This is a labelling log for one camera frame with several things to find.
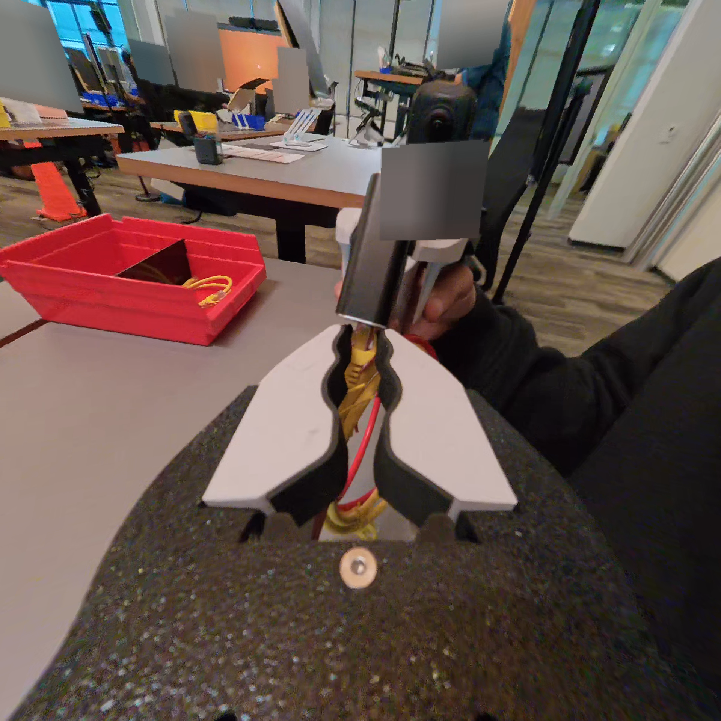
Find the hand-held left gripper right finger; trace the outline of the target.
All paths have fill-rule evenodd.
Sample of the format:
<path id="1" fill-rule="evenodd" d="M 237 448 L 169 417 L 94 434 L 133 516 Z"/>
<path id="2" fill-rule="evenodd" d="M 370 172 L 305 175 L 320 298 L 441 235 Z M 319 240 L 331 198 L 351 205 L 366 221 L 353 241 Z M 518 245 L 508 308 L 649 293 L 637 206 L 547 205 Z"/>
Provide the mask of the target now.
<path id="1" fill-rule="evenodd" d="M 456 522 L 462 513 L 514 510 L 516 494 L 463 385 L 393 330 L 378 334 L 376 368 L 381 498 L 418 528 L 437 514 Z"/>

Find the black port adapter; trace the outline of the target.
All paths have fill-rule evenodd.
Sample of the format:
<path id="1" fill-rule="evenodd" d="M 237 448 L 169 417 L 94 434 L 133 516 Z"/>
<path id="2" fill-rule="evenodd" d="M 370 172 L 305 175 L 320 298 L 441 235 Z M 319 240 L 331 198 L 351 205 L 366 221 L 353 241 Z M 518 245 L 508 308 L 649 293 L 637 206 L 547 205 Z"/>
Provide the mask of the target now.
<path id="1" fill-rule="evenodd" d="M 382 175 L 371 176 L 356 228 L 336 314 L 375 329 L 390 326 L 410 243 L 381 239 Z"/>

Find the person's right forearm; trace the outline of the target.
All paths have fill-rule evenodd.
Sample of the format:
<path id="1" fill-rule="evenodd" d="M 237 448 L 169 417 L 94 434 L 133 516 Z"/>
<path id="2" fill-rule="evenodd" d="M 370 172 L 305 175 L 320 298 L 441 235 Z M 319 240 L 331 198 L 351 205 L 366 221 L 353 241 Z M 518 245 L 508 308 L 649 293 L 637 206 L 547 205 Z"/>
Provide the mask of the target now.
<path id="1" fill-rule="evenodd" d="M 468 310 L 440 317 L 438 359 L 526 437 L 577 435 L 593 419 L 592 385 L 581 356 L 539 345 L 532 324 L 471 287 Z"/>

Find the person's right hand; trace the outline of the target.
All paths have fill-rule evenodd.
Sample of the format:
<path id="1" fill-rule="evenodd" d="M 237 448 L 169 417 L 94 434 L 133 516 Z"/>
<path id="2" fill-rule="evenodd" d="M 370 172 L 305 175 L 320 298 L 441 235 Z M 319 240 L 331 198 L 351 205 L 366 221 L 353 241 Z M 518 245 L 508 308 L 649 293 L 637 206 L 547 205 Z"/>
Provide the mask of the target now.
<path id="1" fill-rule="evenodd" d="M 439 340 L 473 310 L 477 289 L 472 270 L 462 262 L 443 266 L 432 287 L 417 283 L 416 302 L 405 314 L 390 322 L 390 328 L 428 342 Z"/>

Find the standing desk with tools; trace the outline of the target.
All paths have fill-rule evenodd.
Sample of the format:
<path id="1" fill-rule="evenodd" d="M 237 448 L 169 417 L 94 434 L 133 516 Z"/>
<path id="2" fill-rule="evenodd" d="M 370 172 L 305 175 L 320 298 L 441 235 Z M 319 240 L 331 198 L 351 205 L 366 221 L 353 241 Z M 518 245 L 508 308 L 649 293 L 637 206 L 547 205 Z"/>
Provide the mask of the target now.
<path id="1" fill-rule="evenodd" d="M 407 126 L 412 98 L 418 87 L 436 76 L 436 68 L 429 60 L 422 65 L 403 62 L 378 71 L 356 71 L 356 79 L 362 81 L 361 94 L 356 96 L 356 107 L 365 112 L 359 128 L 370 125 L 384 135 L 386 113 L 393 98 L 397 100 L 393 140 L 399 139 Z"/>

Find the grey wood-edged desk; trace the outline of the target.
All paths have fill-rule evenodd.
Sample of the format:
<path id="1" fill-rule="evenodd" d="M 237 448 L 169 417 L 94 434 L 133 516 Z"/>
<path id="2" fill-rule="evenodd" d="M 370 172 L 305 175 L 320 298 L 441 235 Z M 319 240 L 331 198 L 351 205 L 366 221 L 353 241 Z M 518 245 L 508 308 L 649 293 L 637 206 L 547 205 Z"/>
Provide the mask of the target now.
<path id="1" fill-rule="evenodd" d="M 381 150 L 350 145 L 333 136 L 313 136 L 320 150 L 286 149 L 279 137 L 243 139 L 247 146 L 301 156 L 289 163 L 225 156 L 221 164 L 200 164 L 190 147 L 170 147 L 116 156 L 126 175 L 180 186 L 193 210 L 219 215 L 243 213 L 275 221 L 278 257 L 304 264 L 305 227 L 335 227 L 343 208 L 361 208 L 370 177 L 380 171 Z"/>

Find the black office chair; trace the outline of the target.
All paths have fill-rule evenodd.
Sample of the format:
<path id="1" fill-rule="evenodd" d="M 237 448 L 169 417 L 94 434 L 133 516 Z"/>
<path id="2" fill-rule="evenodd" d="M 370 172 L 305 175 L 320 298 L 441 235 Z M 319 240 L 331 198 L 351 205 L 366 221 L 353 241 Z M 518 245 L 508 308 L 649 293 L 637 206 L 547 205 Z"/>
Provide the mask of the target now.
<path id="1" fill-rule="evenodd" d="M 493 285 L 500 240 L 511 212 L 526 191 L 545 110 L 519 107 L 490 153 L 476 257 L 484 270 L 482 290 Z"/>

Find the white paper strip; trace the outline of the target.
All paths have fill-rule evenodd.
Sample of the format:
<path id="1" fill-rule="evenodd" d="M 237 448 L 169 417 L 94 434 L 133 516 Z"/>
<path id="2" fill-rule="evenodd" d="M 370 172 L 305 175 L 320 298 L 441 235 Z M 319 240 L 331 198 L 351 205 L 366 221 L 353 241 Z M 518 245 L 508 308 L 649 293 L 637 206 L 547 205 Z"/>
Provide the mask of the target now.
<path id="1" fill-rule="evenodd" d="M 302 153 L 282 151 L 275 147 L 263 145 L 256 147 L 221 143 L 220 149 L 224 158 L 252 159 L 272 164 L 292 164 L 306 157 Z"/>

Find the white tablet stand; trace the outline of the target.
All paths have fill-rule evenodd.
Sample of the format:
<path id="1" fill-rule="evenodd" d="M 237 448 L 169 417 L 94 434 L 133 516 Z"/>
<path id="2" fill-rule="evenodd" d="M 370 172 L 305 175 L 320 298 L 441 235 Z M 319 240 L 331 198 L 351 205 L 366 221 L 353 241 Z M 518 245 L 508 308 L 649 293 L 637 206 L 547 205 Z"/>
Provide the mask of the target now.
<path id="1" fill-rule="evenodd" d="M 305 140 L 305 135 L 316 125 L 322 108 L 308 107 L 300 110 L 295 119 L 291 123 L 288 130 L 283 135 L 281 141 L 283 147 L 298 150 L 312 151 L 317 148 L 317 142 L 314 140 Z"/>

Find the wood-top office desk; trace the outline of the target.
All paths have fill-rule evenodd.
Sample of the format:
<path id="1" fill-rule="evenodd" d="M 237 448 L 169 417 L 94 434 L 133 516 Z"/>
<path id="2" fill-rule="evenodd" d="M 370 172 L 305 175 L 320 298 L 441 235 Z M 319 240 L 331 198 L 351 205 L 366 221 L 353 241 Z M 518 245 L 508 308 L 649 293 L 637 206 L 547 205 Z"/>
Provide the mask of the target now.
<path id="1" fill-rule="evenodd" d="M 150 122 L 150 127 L 164 135 L 181 136 L 183 128 L 178 122 Z M 263 137 L 282 136 L 290 128 L 289 125 L 279 122 L 268 122 L 264 129 L 255 130 L 252 128 L 238 128 L 236 126 L 221 125 L 216 131 L 201 131 L 201 133 L 212 133 L 221 141 L 235 141 L 241 139 L 256 139 Z"/>
<path id="2" fill-rule="evenodd" d="M 123 127 L 118 124 L 80 118 L 49 119 L 35 124 L 11 125 L 1 129 L 2 143 L 36 140 L 41 145 L 31 148 L 2 146 L 1 168 L 6 170 L 46 162 L 62 163 L 81 206 L 90 217 L 95 217 L 102 211 L 80 160 L 102 155 L 103 138 L 120 136 L 124 132 Z"/>

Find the black bin divider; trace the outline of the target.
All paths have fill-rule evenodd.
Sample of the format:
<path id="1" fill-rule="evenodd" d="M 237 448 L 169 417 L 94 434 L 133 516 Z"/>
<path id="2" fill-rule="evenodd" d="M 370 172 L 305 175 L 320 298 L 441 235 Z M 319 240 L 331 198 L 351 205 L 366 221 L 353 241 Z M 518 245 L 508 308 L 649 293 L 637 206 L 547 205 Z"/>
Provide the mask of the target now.
<path id="1" fill-rule="evenodd" d="M 179 239 L 117 275 L 132 281 L 183 286 L 191 280 L 185 239 Z"/>

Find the computer monitor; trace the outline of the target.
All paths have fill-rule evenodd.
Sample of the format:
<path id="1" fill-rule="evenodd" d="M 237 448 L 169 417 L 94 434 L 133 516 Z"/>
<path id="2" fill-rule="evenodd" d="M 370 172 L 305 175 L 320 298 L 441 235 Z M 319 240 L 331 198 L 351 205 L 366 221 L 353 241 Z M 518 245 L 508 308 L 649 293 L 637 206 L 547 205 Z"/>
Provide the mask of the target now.
<path id="1" fill-rule="evenodd" d="M 281 35 L 239 29 L 219 29 L 226 77 L 225 88 L 235 92 L 240 86 L 258 78 L 267 82 L 259 87 L 265 92 L 278 77 L 278 48 L 288 44 Z"/>

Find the person's black sweatshirt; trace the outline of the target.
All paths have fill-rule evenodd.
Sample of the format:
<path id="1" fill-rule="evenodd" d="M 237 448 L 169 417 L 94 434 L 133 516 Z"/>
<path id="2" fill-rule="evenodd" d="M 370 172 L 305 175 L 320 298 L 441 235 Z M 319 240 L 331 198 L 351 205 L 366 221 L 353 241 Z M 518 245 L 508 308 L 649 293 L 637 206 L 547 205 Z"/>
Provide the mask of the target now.
<path id="1" fill-rule="evenodd" d="M 522 434 L 598 521 L 659 651 L 717 706 L 719 295 L 716 259 L 580 355 L 593 392 L 585 432 Z"/>

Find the red plastic bin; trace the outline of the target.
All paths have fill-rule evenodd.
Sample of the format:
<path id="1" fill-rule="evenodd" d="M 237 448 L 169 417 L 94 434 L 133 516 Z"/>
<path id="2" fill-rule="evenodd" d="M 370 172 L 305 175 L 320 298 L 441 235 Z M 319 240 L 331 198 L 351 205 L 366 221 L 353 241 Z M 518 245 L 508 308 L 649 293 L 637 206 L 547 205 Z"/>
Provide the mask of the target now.
<path id="1" fill-rule="evenodd" d="M 183 286 L 117 275 L 185 239 Z M 208 346 L 266 279 L 255 236 L 108 214 L 4 248 L 2 277 L 43 320 Z"/>

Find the orange traffic cone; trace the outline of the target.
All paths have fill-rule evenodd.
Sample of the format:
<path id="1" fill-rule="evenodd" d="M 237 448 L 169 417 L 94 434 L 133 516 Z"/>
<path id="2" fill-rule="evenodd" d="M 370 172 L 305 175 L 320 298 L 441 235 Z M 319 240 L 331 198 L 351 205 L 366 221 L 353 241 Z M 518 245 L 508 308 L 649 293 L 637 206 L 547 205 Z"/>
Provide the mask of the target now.
<path id="1" fill-rule="evenodd" d="M 42 200 L 39 216 L 55 222 L 87 217 L 86 210 L 77 203 L 54 163 L 33 164 L 30 167 Z"/>

